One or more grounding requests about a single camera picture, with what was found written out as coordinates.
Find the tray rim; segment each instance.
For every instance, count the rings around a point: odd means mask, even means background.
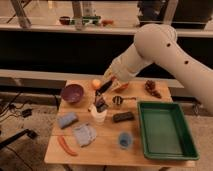
[[[164,155],[156,155],[156,154],[153,154],[153,153],[149,153],[147,151],[147,142],[146,142],[146,137],[145,137],[145,129],[143,129],[144,127],[142,125],[144,125],[144,122],[143,122],[143,119],[141,117],[141,114],[142,112],[141,111],[141,107],[140,107],[140,104],[141,103],[146,103],[146,104],[168,104],[168,105],[177,105],[178,106],[178,109],[180,110],[179,114],[181,115],[182,119],[183,119],[183,122],[184,124],[186,125],[186,129],[188,131],[188,134],[189,134],[189,137],[192,141],[192,144],[194,146],[194,150],[195,150],[195,157],[184,157],[184,156],[164,156]],[[140,135],[141,135],[141,138],[142,138],[142,146],[143,146],[143,153],[144,153],[144,156],[148,159],[156,159],[156,160],[199,160],[200,156],[198,154],[198,151],[197,151],[197,148],[195,146],[195,143],[194,143],[194,139],[192,137],[192,134],[191,134],[191,131],[189,129],[189,126],[188,126],[188,122],[186,121],[186,118],[184,116],[184,112],[180,106],[179,103],[177,102],[159,102],[159,101],[138,101],[137,102],[137,107],[138,107],[138,115],[139,115],[139,126],[140,126]]]

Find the blue cloth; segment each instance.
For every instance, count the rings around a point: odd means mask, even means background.
[[[66,115],[58,117],[58,125],[61,129],[71,125],[73,122],[77,121],[78,118],[74,112],[67,113]]]
[[[88,123],[75,127],[73,133],[80,147],[89,145],[97,136],[96,130]]]

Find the green tray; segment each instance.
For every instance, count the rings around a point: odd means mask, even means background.
[[[150,159],[198,160],[178,103],[138,102],[144,155]]]

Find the bowl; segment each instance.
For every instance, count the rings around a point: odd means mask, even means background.
[[[62,25],[69,25],[70,24],[70,17],[69,16],[62,16],[59,18],[59,21]]]
[[[70,84],[62,89],[61,97],[68,103],[79,102],[84,94],[84,89],[79,84]]]

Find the yellow object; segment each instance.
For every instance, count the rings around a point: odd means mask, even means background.
[[[98,90],[101,87],[101,81],[98,79],[93,79],[92,80],[92,88],[94,90]]]

